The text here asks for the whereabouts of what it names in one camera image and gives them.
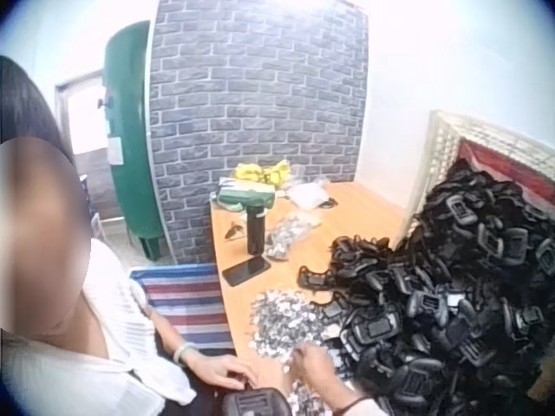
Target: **table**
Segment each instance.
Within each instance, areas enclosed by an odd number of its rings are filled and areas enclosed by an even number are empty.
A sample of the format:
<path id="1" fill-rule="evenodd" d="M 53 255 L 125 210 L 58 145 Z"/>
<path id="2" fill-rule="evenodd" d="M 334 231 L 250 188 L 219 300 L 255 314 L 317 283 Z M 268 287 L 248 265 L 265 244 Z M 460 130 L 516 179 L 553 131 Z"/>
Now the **table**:
<path id="1" fill-rule="evenodd" d="M 233 344 L 239 357 L 252 361 L 258 358 L 248 343 L 254 331 L 250 324 L 251 303 L 259 293 L 269 289 L 299 289 L 297 273 L 303 265 L 313 271 L 325 271 L 330 261 L 330 245 L 336 237 L 353 237 L 359 234 L 368 239 L 391 237 L 393 240 L 401 229 L 402 210 L 386 203 L 362 185 L 354 182 L 328 184 L 326 191 L 339 205 L 332 209 L 311 212 L 320 216 L 322 223 L 308 237 L 293 245 L 289 261 L 271 262 L 269 270 L 234 288 L 222 277 L 222 270 L 251 256 L 246 251 L 246 238 L 232 241 L 225 241 L 224 238 L 232 221 L 239 222 L 238 214 L 212 205 L 212 233 L 219 281 Z M 266 230 L 287 213 L 297 210 L 291 201 L 277 199 L 266 216 Z M 305 295 L 317 302 L 327 302 L 330 299 L 329 292 L 314 295 L 305 290 Z"/>

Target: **striped rug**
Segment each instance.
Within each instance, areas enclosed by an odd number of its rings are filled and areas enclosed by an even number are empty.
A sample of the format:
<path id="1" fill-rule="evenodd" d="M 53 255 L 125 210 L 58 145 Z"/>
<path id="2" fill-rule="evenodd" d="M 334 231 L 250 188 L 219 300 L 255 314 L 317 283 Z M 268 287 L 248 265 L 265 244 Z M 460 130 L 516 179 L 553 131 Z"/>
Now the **striped rug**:
<path id="1" fill-rule="evenodd" d="M 132 269 L 148 301 L 201 349 L 233 348 L 214 264 Z"/>

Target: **gray brick wall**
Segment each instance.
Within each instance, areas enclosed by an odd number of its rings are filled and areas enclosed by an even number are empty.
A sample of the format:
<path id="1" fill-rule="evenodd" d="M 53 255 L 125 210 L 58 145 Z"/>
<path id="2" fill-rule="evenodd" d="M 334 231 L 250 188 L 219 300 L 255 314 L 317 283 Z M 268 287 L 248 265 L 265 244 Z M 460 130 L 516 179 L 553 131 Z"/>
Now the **gray brick wall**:
<path id="1" fill-rule="evenodd" d="M 160 0 L 153 170 L 180 263 L 213 261 L 207 198 L 237 163 L 287 158 L 310 177 L 353 180 L 367 57 L 367 18 L 339 1 L 307 11 L 276 0 Z"/>

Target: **green air compressor tank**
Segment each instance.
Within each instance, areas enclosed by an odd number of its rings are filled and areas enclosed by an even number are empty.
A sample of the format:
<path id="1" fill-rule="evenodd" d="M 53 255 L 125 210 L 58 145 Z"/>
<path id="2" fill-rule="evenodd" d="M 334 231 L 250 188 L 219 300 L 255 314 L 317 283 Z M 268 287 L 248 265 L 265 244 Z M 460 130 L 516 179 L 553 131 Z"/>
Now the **green air compressor tank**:
<path id="1" fill-rule="evenodd" d="M 149 22 L 116 33 L 106 47 L 103 84 L 108 130 L 108 162 L 128 229 L 140 239 L 147 258 L 160 258 L 164 236 L 147 155 L 145 62 Z"/>

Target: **smartphone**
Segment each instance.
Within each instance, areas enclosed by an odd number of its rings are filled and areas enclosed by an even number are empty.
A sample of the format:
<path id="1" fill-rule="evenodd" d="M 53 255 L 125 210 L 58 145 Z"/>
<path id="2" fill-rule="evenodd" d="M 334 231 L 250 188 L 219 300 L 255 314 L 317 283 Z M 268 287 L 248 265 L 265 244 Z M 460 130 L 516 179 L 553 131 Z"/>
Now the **smartphone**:
<path id="1" fill-rule="evenodd" d="M 230 286 L 237 286 L 267 271 L 269 268 L 270 264 L 262 256 L 256 256 L 225 269 L 222 271 L 222 275 Z"/>

